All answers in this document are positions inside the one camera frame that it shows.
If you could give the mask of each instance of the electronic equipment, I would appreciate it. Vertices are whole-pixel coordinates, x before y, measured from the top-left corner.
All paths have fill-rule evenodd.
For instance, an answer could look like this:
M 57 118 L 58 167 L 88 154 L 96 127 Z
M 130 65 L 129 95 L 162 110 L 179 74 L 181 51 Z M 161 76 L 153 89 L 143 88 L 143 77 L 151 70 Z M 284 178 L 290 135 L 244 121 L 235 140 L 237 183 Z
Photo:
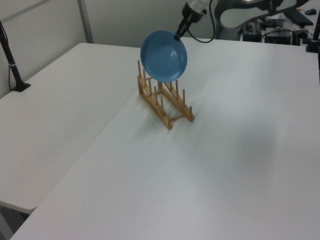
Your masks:
M 296 9 L 284 12 L 284 15 L 299 27 L 312 26 L 314 23 Z

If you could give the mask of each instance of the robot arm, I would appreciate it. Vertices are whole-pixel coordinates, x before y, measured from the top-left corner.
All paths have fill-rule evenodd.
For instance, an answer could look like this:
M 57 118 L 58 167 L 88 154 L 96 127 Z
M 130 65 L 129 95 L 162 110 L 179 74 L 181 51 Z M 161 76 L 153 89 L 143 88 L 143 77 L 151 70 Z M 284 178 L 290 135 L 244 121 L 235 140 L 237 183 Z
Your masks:
M 209 9 L 212 0 L 187 0 L 174 38 L 179 40 L 192 23 L 197 23 Z M 236 28 L 246 22 L 285 12 L 302 6 L 308 0 L 217 0 L 216 20 L 226 28 Z

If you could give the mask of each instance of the black device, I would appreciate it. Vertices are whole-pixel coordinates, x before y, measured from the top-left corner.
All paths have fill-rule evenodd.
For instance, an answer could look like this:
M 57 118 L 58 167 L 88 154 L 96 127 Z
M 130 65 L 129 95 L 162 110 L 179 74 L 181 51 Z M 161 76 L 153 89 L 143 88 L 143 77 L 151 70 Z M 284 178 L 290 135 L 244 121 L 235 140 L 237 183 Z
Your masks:
M 284 12 L 284 15 L 299 27 L 312 26 L 314 23 L 297 9 Z
M 18 71 L 15 59 L 11 53 L 8 38 L 5 32 L 5 29 L 0 21 L 0 42 L 4 51 L 4 54 L 6 56 L 6 59 L 9 63 L 9 67 L 11 68 L 12 74 L 14 76 L 16 87 L 14 87 L 12 90 L 16 92 L 22 92 L 23 90 L 27 89 L 31 85 L 29 83 L 25 83 L 22 81 L 20 73 Z
M 292 33 L 289 29 L 268 27 L 265 29 L 264 42 L 267 44 L 290 45 L 291 36 Z
M 259 22 L 250 22 L 242 26 L 242 40 L 244 42 L 260 43 L 262 38 Z
M 311 8 L 307 11 L 304 12 L 305 15 L 315 15 L 317 14 L 317 10 L 315 10 L 314 8 Z

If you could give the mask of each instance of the black cable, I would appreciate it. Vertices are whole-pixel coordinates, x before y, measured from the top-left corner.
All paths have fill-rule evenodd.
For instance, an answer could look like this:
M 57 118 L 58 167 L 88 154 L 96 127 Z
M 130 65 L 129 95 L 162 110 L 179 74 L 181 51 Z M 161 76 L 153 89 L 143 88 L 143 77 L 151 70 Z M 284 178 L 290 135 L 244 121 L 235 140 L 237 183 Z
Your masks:
M 9 88 L 10 88 L 10 91 L 12 91 L 12 89 L 11 89 L 11 83 L 10 83 L 10 66 L 9 66 L 9 74 L 8 74 L 8 75 L 9 75 L 9 80 L 8 80 L 8 81 L 9 81 Z
M 291 32 L 291 33 L 293 33 L 294 31 L 291 31 L 291 30 L 289 30 L 289 29 L 275 30 L 275 31 L 267 32 L 267 33 L 263 34 L 261 37 L 262 37 L 263 39 L 265 39 L 264 36 L 267 36 L 267 35 L 269 35 L 269 34 L 280 33 L 280 32 Z
M 190 34 L 190 36 L 191 36 L 194 40 L 196 40 L 196 41 L 198 41 L 198 42 L 200 42 L 200 43 L 203 43 L 203 44 L 210 43 L 213 39 L 215 39 L 215 36 L 216 36 L 216 25 L 215 25 L 214 17 L 213 17 L 213 15 L 212 15 L 212 11 L 211 11 L 212 1 L 213 1 L 213 0 L 210 0 L 210 3 L 209 3 L 209 13 L 210 13 L 210 18 L 211 18 L 212 26 L 213 26 L 213 36 L 212 36 L 212 38 L 211 38 L 209 41 L 201 41 L 201 40 L 197 39 L 195 36 L 193 36 L 193 35 L 191 34 L 189 28 L 188 28 L 188 30 L 187 30 L 188 33 Z

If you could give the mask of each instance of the microphone stand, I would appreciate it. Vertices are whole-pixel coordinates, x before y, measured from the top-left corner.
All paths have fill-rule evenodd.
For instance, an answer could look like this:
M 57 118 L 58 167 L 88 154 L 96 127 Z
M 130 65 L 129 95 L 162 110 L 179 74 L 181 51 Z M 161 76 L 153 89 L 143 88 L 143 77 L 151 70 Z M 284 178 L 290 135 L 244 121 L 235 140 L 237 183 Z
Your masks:
M 20 73 L 18 71 L 14 56 L 12 55 L 10 47 L 9 47 L 9 42 L 8 42 L 8 38 L 7 38 L 7 35 L 6 35 L 6 31 L 5 31 L 1 21 L 0 21 L 0 42 L 1 42 L 4 54 L 6 56 L 6 59 L 8 60 L 10 69 L 12 71 L 12 74 L 13 74 L 15 82 L 16 82 L 16 85 L 12 89 L 12 91 L 22 92 L 25 89 L 27 89 L 28 87 L 30 87 L 31 84 L 25 83 L 21 79 L 21 76 L 20 76 Z

